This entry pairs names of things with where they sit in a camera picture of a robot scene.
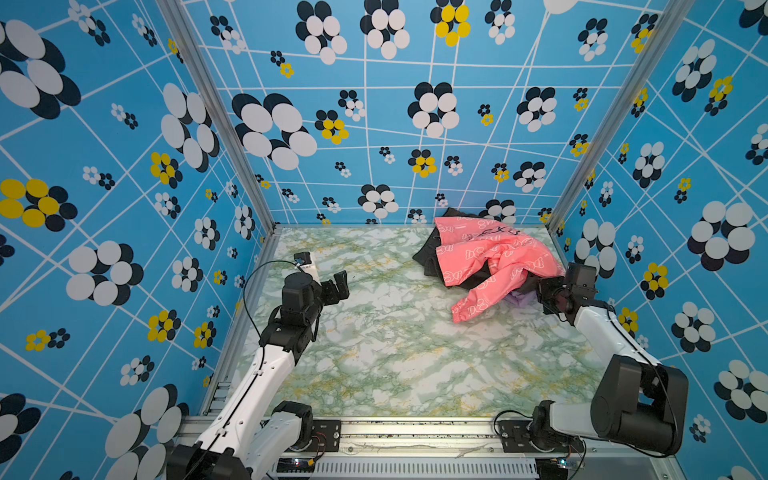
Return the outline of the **purple cloth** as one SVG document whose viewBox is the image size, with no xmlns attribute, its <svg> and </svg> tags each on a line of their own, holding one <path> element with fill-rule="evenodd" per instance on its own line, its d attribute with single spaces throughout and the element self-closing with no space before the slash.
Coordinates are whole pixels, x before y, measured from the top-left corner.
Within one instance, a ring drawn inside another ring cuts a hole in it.
<svg viewBox="0 0 768 480">
<path fill-rule="evenodd" d="M 520 292 L 513 290 L 504 297 L 504 300 L 515 307 L 524 308 L 537 301 L 538 298 L 536 291 Z"/>
</svg>

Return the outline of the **pink printed cloth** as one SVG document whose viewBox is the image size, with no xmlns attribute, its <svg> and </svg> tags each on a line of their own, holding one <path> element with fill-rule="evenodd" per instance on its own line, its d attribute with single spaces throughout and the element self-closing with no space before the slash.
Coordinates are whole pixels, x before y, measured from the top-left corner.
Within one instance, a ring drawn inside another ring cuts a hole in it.
<svg viewBox="0 0 768 480">
<path fill-rule="evenodd" d="M 539 240 L 496 220 L 441 217 L 435 220 L 436 248 L 444 283 L 458 286 L 482 267 L 490 276 L 452 308 L 455 323 L 469 321 L 521 287 L 533 274 L 547 279 L 565 274 L 551 250 Z"/>
</svg>

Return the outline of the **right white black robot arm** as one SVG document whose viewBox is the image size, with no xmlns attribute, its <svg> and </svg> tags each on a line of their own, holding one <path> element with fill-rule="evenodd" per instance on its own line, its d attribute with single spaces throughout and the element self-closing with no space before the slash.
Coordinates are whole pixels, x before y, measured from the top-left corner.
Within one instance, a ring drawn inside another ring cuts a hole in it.
<svg viewBox="0 0 768 480">
<path fill-rule="evenodd" d="M 550 450 L 594 439 L 654 457 L 675 455 L 683 441 L 688 378 L 648 353 L 620 324 L 615 308 L 596 298 L 596 276 L 594 267 L 571 263 L 563 276 L 537 285 L 544 312 L 578 330 L 604 372 L 586 403 L 540 402 L 529 424 L 531 441 Z"/>
</svg>

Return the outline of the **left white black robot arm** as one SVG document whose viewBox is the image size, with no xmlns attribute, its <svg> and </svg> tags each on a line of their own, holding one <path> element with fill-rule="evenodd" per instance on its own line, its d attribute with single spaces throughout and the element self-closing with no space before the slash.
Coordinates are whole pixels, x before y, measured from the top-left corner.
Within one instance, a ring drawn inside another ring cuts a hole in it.
<svg viewBox="0 0 768 480">
<path fill-rule="evenodd" d="M 326 306 L 349 298 L 347 272 L 321 282 L 312 265 L 284 279 L 282 303 L 260 334 L 247 374 L 223 410 L 191 446 L 178 446 L 166 464 L 169 479 L 263 479 L 292 447 L 312 440 L 312 407 L 283 401 L 267 410 L 275 394 L 317 340 Z"/>
</svg>

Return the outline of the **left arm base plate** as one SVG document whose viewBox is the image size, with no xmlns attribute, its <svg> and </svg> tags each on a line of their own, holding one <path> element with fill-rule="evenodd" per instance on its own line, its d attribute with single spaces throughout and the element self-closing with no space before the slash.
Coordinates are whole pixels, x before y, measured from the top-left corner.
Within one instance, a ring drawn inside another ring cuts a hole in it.
<svg viewBox="0 0 768 480">
<path fill-rule="evenodd" d="M 311 433 L 300 439 L 291 452 L 338 452 L 342 434 L 342 422 L 338 419 L 319 419 L 312 423 Z"/>
</svg>

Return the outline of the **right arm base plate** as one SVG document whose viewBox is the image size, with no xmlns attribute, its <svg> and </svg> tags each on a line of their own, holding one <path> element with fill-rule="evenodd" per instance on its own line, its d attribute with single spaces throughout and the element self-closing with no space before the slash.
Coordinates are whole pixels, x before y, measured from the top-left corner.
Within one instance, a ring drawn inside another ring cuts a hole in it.
<svg viewBox="0 0 768 480">
<path fill-rule="evenodd" d="M 582 441 L 576 437 L 539 430 L 531 425 L 530 420 L 500 420 L 495 425 L 495 431 L 505 453 L 566 455 L 584 452 Z"/>
</svg>

